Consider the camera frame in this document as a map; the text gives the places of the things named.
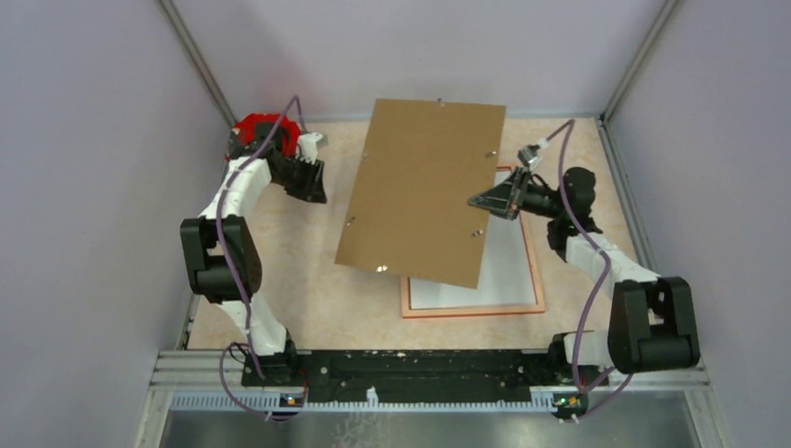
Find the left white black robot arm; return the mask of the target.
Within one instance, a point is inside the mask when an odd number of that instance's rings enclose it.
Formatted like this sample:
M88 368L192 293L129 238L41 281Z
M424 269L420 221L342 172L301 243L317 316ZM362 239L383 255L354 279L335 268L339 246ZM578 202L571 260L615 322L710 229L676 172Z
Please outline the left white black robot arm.
M228 168L215 197L182 221L180 238L192 291L223 311L247 343L245 364L262 379L289 385L300 370L296 347L261 293L263 265L246 217L263 190L280 186L305 203L325 203L323 133L270 120L229 133Z

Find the brown fibreboard backing board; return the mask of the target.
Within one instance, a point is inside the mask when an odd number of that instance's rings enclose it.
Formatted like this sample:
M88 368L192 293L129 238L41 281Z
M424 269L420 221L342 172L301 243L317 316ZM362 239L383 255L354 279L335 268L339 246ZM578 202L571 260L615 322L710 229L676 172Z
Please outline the brown fibreboard backing board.
M378 99L335 261L477 287L488 212L467 204L491 188L507 109Z

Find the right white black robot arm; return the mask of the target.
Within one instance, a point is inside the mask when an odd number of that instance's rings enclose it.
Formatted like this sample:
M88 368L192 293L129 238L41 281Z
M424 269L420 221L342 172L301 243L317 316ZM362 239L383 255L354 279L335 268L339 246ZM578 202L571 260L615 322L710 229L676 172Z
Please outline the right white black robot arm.
M549 377L570 385L585 366L623 374L697 366L701 350L690 284L647 269L604 237L591 215L595 186L595 174L585 168L566 170L553 189L520 167L468 201L503 219L522 212L547 218L550 248L593 280L593 295L603 292L610 300L607 330L588 330L582 315L575 331L561 335L564 348L547 359Z

